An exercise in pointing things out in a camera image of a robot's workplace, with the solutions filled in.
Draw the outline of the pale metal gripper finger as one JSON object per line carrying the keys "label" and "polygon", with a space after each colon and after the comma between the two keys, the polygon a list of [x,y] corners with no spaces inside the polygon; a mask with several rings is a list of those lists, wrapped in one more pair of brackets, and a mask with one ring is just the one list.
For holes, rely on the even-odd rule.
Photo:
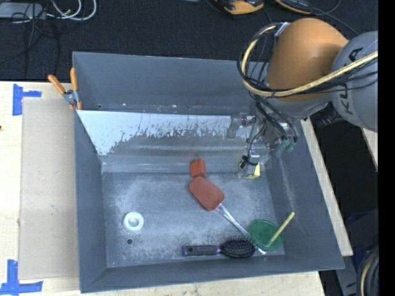
{"label": "pale metal gripper finger", "polygon": [[247,154],[242,156],[238,165],[239,178],[260,178],[260,155],[254,152],[254,149],[249,149]]}
{"label": "pale metal gripper finger", "polygon": [[238,115],[231,116],[231,123],[227,129],[227,138],[234,139],[236,137],[237,131],[240,128],[246,128],[248,126],[254,125],[256,122],[256,116],[246,113],[241,113]]}

